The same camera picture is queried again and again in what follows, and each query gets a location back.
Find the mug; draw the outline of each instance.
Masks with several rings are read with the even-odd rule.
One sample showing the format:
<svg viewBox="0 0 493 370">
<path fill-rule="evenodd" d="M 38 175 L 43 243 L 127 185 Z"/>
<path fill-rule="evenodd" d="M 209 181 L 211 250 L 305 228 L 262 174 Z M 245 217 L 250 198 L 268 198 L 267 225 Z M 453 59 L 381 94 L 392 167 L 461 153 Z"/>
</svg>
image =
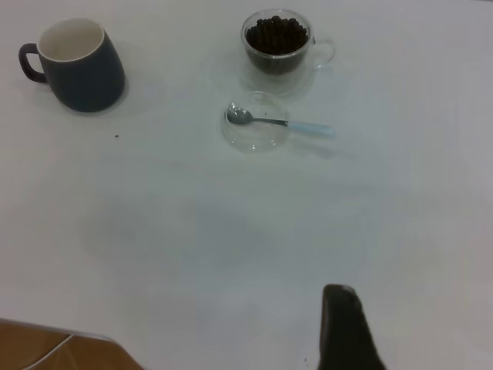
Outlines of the mug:
<svg viewBox="0 0 493 370">
<path fill-rule="evenodd" d="M 295 18 L 300 25 L 307 30 L 307 40 L 298 50 L 289 54 L 274 55 L 267 54 L 255 49 L 247 41 L 247 32 L 251 27 L 257 25 L 258 19 L 270 19 L 274 16 L 279 16 L 282 19 Z M 304 60 L 308 49 L 313 45 L 325 45 L 328 49 L 324 60 L 318 61 L 314 64 L 314 68 L 324 67 L 332 60 L 335 54 L 334 43 L 330 39 L 315 40 L 314 29 L 311 26 L 308 19 L 301 14 L 286 9 L 268 9 L 262 12 L 257 12 L 251 15 L 244 23 L 241 29 L 241 41 L 245 47 L 246 53 L 250 58 L 250 61 L 259 70 L 267 75 L 282 75 L 284 73 L 291 72 L 297 68 Z"/>
<path fill-rule="evenodd" d="M 44 73 L 27 55 L 38 54 Z M 122 63 L 104 28 L 90 19 L 69 19 L 44 31 L 38 44 L 25 44 L 18 60 L 28 79 L 48 83 L 67 107 L 97 112 L 111 106 L 125 87 Z"/>
</svg>

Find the mug rim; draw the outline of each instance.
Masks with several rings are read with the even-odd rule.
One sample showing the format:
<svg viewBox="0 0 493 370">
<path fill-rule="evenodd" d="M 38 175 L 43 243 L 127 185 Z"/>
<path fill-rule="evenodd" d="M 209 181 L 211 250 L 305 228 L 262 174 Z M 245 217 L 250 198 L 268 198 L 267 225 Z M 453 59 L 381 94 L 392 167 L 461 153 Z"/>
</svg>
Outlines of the mug rim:
<svg viewBox="0 0 493 370">
<path fill-rule="evenodd" d="M 93 25 L 96 25 L 99 28 L 99 30 L 101 31 L 101 35 L 100 35 L 101 36 L 101 39 L 99 40 L 98 45 L 95 46 L 94 49 L 92 49 L 87 54 L 82 55 L 82 56 L 79 56 L 79 57 L 74 58 L 74 59 L 55 59 L 55 58 L 51 58 L 51 57 L 45 55 L 42 52 L 42 50 L 41 50 L 41 41 L 42 41 L 43 37 L 46 36 L 46 34 L 49 31 L 53 30 L 55 27 L 59 27 L 63 23 L 69 23 L 69 22 L 73 22 L 73 21 L 84 21 L 84 22 L 88 22 L 88 23 L 92 23 Z M 102 43 L 105 40 L 105 34 L 106 34 L 105 29 L 98 22 L 93 21 L 92 19 L 89 19 L 89 18 L 67 18 L 67 19 L 63 19 L 62 21 L 59 21 L 57 23 L 53 23 L 47 29 L 45 29 L 42 32 L 41 36 L 39 36 L 39 40 L 36 43 L 36 46 L 37 46 L 39 55 L 41 55 L 43 58 L 45 58 L 47 60 L 51 60 L 52 62 L 57 62 L 57 63 L 75 62 L 77 60 L 87 58 L 88 56 L 90 56 L 91 54 L 93 54 L 97 49 L 99 49 L 101 47 Z"/>
<path fill-rule="evenodd" d="M 293 52 L 290 52 L 288 54 L 280 54 L 280 55 L 268 54 L 266 52 L 261 52 L 260 50 L 255 49 L 247 41 L 247 34 L 246 34 L 247 33 L 247 27 L 246 26 L 247 26 L 247 23 L 249 22 L 249 20 L 254 19 L 256 17 L 259 17 L 264 12 L 289 12 L 289 13 L 295 14 L 297 17 L 303 19 L 303 21 L 307 24 L 307 31 L 309 32 L 308 37 L 307 37 L 307 41 L 299 49 L 297 49 Z M 294 10 L 286 9 L 286 8 L 270 8 L 270 9 L 261 10 L 259 12 L 255 12 L 245 20 L 245 22 L 243 23 L 243 26 L 241 27 L 241 41 L 243 42 L 243 45 L 246 47 L 246 49 L 250 50 L 251 52 L 253 52 L 259 56 L 262 56 L 262 57 L 268 58 L 268 59 L 286 59 L 286 58 L 290 58 L 291 56 L 296 56 L 296 55 L 302 53 L 304 50 L 306 50 L 308 48 L 308 46 L 310 46 L 310 44 L 312 43 L 313 39 L 314 39 L 313 27 L 312 27 L 310 21 L 307 19 L 307 17 L 305 17 L 304 15 L 301 15 L 298 12 L 295 12 Z"/>
</svg>

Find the light blue spoon handle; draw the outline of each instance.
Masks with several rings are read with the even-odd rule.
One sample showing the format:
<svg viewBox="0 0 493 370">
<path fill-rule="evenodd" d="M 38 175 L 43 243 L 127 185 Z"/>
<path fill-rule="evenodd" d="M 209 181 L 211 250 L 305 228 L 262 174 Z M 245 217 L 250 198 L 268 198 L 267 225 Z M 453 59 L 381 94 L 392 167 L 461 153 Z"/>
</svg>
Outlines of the light blue spoon handle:
<svg viewBox="0 0 493 370">
<path fill-rule="evenodd" d="M 334 137 L 336 132 L 330 126 L 318 125 L 316 123 L 302 123 L 289 121 L 287 127 L 292 130 L 301 131 L 304 133 L 310 133 L 312 135 L 322 135 L 328 137 Z"/>
</svg>

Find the spoon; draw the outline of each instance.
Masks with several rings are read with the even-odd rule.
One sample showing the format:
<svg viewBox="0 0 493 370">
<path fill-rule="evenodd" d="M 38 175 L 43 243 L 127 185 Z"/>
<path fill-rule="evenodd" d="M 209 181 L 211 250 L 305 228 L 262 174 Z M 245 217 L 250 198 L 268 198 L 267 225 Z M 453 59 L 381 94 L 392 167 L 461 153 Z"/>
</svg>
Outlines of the spoon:
<svg viewBox="0 0 493 370">
<path fill-rule="evenodd" d="M 284 126 L 288 129 L 309 133 L 312 135 L 322 135 L 328 137 L 334 137 L 335 131 L 330 126 L 319 125 L 317 123 L 302 123 L 294 121 L 286 121 L 284 119 L 272 119 L 272 118 L 257 118 L 253 117 L 252 113 L 248 110 L 237 106 L 235 103 L 231 103 L 226 111 L 226 117 L 228 121 L 235 125 L 248 125 L 252 122 L 265 122 L 273 123 L 275 125 Z"/>
</svg>

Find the wooden floor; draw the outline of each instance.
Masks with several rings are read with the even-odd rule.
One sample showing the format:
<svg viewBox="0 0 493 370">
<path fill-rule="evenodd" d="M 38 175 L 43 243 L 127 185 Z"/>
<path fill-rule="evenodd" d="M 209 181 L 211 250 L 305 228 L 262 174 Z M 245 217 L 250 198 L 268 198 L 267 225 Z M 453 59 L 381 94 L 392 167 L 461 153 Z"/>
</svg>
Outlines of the wooden floor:
<svg viewBox="0 0 493 370">
<path fill-rule="evenodd" d="M 0 368 L 21 370 L 68 335 L 0 322 Z M 74 336 L 32 370 L 143 370 L 110 341 Z"/>
</svg>

